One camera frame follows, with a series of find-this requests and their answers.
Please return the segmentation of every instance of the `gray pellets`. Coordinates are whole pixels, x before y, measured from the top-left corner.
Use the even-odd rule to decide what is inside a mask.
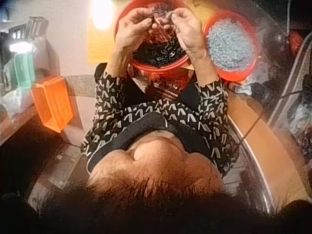
[[[208,52],[223,71],[244,71],[253,61],[253,41],[241,23],[222,19],[209,30]]]

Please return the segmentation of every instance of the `bright light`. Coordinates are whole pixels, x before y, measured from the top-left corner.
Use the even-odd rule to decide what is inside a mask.
[[[93,22],[99,30],[108,29],[114,15],[112,0],[93,0],[92,15]]]
[[[32,49],[33,49],[33,45],[25,41],[10,45],[10,51],[16,52],[16,53],[31,52]]]

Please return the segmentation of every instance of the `orange bowl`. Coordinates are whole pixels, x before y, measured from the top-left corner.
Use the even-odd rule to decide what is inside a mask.
[[[119,21],[123,17],[125,17],[130,11],[132,11],[135,8],[145,7],[147,5],[152,5],[152,4],[157,4],[157,3],[167,3],[167,4],[170,4],[171,6],[174,6],[175,8],[187,7],[187,5],[183,3],[181,0],[133,0],[125,7],[125,9],[121,12],[119,17],[117,18],[117,21],[115,23],[115,28],[114,28],[114,39],[116,39],[116,34],[118,32]],[[135,59],[131,61],[131,64],[137,69],[140,69],[143,71],[161,73],[161,72],[173,70],[175,68],[179,68],[183,64],[185,64],[187,61],[188,61],[188,57],[187,55],[185,55],[179,60],[177,60],[176,62],[167,66],[160,67],[160,68],[142,64]]]
[[[204,36],[206,41],[206,47],[208,48],[208,41],[207,36],[209,35],[209,30],[214,26],[214,24],[220,20],[224,19],[232,19],[235,21],[238,21],[242,24],[245,31],[248,33],[250,38],[252,39],[254,50],[253,50],[253,61],[252,63],[244,70],[239,72],[226,72],[221,70],[216,66],[216,69],[218,71],[218,74],[225,80],[228,81],[242,81],[247,78],[251,74],[251,72],[254,70],[254,67],[256,65],[257,57],[258,57],[258,51],[259,51],[259,41],[258,37],[255,33],[254,27],[241,15],[231,12],[231,11],[220,11],[217,12],[214,16],[212,16],[205,24],[204,26]]]

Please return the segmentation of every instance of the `black wire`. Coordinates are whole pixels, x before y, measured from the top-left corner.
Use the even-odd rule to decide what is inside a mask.
[[[283,98],[287,98],[291,95],[294,95],[294,94],[300,94],[302,93],[303,91],[302,90],[299,90],[299,91],[294,91],[292,93],[289,93],[289,94],[285,94],[283,96],[280,96],[279,98],[276,99],[276,101],[280,101],[281,99]],[[233,151],[235,151],[243,142],[244,140],[246,139],[246,137],[249,135],[249,133],[254,129],[254,127],[256,126],[256,124],[259,122],[259,120],[262,118],[262,116],[264,115],[264,113],[266,112],[266,110],[272,105],[274,104],[275,102],[271,102],[270,104],[268,104],[268,106],[266,108],[264,108],[262,110],[262,112],[259,114],[257,120],[253,123],[253,125],[250,127],[250,129],[247,131],[247,133],[244,135],[244,137],[239,141],[239,143],[236,144],[235,148]]]

